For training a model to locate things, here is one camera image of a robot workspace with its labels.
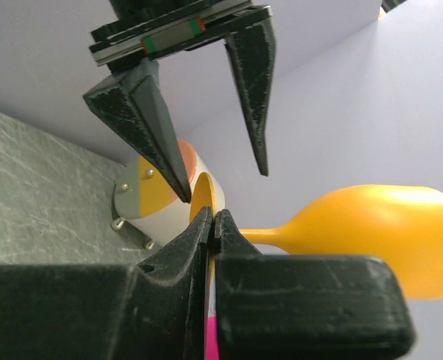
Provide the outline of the orange wine glass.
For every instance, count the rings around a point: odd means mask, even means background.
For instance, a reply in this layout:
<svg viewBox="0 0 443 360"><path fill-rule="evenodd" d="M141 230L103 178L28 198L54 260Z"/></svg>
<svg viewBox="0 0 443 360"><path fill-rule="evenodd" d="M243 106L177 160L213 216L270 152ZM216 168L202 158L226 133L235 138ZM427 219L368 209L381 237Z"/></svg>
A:
<svg viewBox="0 0 443 360"><path fill-rule="evenodd" d="M368 184L330 192L286 224L240 229L219 208L208 173L199 175L190 215L211 215L209 261L217 296L291 290L380 290L443 299L443 193Z"/></svg>

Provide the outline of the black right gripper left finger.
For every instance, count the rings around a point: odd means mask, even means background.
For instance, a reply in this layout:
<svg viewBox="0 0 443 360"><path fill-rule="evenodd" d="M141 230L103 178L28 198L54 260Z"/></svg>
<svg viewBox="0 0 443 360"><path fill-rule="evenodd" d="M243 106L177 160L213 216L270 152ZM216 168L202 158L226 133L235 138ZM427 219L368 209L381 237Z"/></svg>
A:
<svg viewBox="0 0 443 360"><path fill-rule="evenodd" d="M136 265L0 265L0 359L203 359L212 210Z"/></svg>

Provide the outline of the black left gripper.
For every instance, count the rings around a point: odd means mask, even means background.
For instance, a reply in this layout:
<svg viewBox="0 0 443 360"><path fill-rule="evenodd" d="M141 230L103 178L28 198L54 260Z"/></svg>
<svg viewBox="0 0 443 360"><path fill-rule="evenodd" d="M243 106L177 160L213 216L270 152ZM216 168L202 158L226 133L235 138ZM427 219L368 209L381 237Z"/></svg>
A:
<svg viewBox="0 0 443 360"><path fill-rule="evenodd" d="M269 5L253 1L112 1L117 20L91 32L97 66L122 68L130 58L159 59L225 38L258 170L268 176L266 123L276 37ZM148 59L114 72L83 95L90 111L147 159L184 202L191 187L167 104L158 63Z"/></svg>

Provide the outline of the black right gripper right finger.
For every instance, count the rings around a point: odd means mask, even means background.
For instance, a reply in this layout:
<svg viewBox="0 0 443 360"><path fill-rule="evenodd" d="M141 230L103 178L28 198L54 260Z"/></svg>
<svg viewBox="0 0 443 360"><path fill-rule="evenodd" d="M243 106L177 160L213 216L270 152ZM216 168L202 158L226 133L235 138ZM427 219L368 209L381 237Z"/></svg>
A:
<svg viewBox="0 0 443 360"><path fill-rule="evenodd" d="M398 359L416 333L395 274L372 256L266 255L215 216L221 359Z"/></svg>

